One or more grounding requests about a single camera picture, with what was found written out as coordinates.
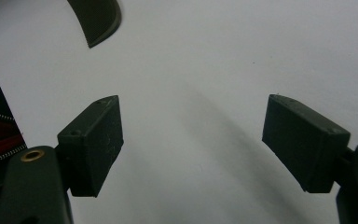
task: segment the white table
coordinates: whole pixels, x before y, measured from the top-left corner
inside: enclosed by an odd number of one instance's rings
[[[337,186],[304,193],[261,142],[271,93],[358,145],[358,1],[119,2],[88,49],[64,0],[0,1],[0,84],[28,147],[119,95],[124,147],[78,223],[338,223]]]

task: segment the white surface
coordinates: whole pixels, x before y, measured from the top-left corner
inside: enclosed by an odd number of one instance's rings
[[[125,144],[76,223],[338,223],[261,142],[271,93],[358,144],[358,1],[119,2],[88,49],[66,1],[0,2],[0,84],[29,147],[118,94]]]

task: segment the brass screw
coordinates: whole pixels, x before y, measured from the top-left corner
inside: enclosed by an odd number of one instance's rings
[[[29,151],[21,156],[21,161],[36,161],[45,155],[45,151],[41,149],[35,149]]]

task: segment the screw hole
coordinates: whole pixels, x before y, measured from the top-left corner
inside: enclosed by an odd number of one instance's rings
[[[39,218],[37,217],[27,217],[20,224],[36,224],[39,222]]]
[[[25,153],[22,157],[22,161],[36,161],[45,155],[45,151],[36,149]]]

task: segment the curved plastic piece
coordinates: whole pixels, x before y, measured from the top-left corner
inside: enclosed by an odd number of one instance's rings
[[[117,0],[68,0],[80,22],[89,48],[112,35],[121,23]]]

